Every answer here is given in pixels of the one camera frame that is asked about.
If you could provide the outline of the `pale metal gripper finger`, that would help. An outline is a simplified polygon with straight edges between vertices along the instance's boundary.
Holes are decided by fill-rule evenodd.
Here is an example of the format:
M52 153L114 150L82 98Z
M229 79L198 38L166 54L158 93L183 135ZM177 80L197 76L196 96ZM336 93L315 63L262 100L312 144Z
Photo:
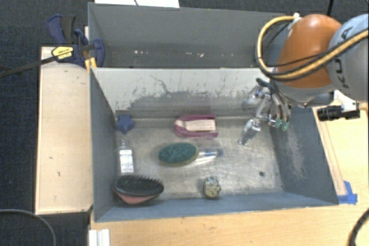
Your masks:
M241 135L238 139L238 143L247 143L247 141L254 136L253 125L254 121L252 119L248 120L245 123Z
M244 132L243 144L245 146L248 145L248 142L253 139L260 131L260 126L252 125L251 127L247 127Z

